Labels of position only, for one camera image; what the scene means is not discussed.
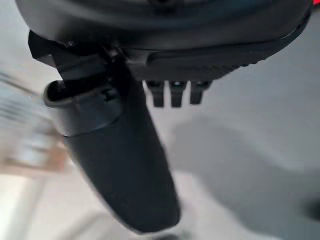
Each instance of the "black grip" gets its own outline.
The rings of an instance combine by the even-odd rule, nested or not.
[[[128,96],[121,102],[122,113],[115,121],[63,138],[73,159],[116,217],[133,231],[153,233],[175,226],[180,220],[180,206],[144,90],[135,81],[130,85]],[[75,102],[79,108],[81,100]],[[54,108],[48,98],[46,105]]]

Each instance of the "blurred background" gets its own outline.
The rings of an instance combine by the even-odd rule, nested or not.
[[[32,59],[0,0],[0,240],[320,238],[320,11],[289,47],[213,83],[201,106],[150,112],[183,206],[176,229],[120,226],[66,154],[41,101],[60,76]]]

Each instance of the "textured rubber grip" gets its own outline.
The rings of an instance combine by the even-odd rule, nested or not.
[[[180,207],[142,86],[132,82],[121,116],[65,145],[124,225],[140,233],[175,226]]]

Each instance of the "black plastic housing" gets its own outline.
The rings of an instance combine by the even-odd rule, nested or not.
[[[180,220],[169,165],[141,83],[125,68],[116,76],[116,92],[104,83],[59,99],[64,90],[51,83],[44,101],[72,159],[116,217],[139,233],[162,231]]]

